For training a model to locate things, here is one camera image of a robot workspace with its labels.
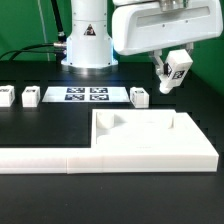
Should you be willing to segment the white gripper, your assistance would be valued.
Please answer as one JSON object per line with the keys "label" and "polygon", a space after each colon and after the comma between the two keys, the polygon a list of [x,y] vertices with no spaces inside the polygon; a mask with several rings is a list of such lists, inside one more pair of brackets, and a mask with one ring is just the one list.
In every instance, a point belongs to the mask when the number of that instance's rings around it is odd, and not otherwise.
{"label": "white gripper", "polygon": [[113,0],[114,49],[120,55],[149,52],[158,76],[165,75],[164,48],[218,37],[223,30],[220,0]]}

